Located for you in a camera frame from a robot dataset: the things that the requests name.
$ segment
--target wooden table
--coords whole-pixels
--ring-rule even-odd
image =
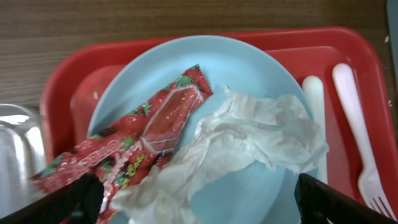
[[[55,66],[98,42],[319,26],[346,26],[370,41],[395,114],[386,3],[380,0],[0,0],[0,103],[37,108]]]

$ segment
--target red tray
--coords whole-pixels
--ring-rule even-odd
[[[335,189],[363,203],[357,185],[362,169],[361,158],[331,76],[332,68],[337,63],[351,65],[355,71],[359,98],[382,186],[392,209],[397,213],[398,194],[395,190],[398,186],[398,152],[387,104],[384,75],[374,49],[359,34],[342,27],[222,35],[266,51],[299,83],[308,75],[322,79],[325,89],[326,138],[330,145],[328,181]],[[48,160],[51,161],[76,144],[70,102],[86,77],[99,73],[108,78],[114,77],[123,65],[146,50],[171,39],[174,37],[92,45],[63,61],[50,77],[40,107]],[[99,94],[105,87],[98,87]],[[95,104],[89,106],[92,111],[94,107]],[[88,118],[81,121],[80,125],[88,125],[92,111],[82,111],[82,114],[86,114],[83,117]]]

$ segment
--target white tissue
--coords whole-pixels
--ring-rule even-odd
[[[319,125],[296,96],[258,99],[229,89],[226,94],[221,108],[199,121],[191,145],[113,197],[111,207],[122,210],[130,224],[199,224],[189,201],[207,183],[255,161],[307,172],[328,152]]]

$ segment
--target food wrapper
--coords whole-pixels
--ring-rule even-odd
[[[199,66],[189,68],[110,127],[59,155],[32,181],[50,194],[85,173],[96,174],[104,183],[97,223],[107,223],[116,213],[108,206],[113,195],[170,160],[188,115],[211,94]]]

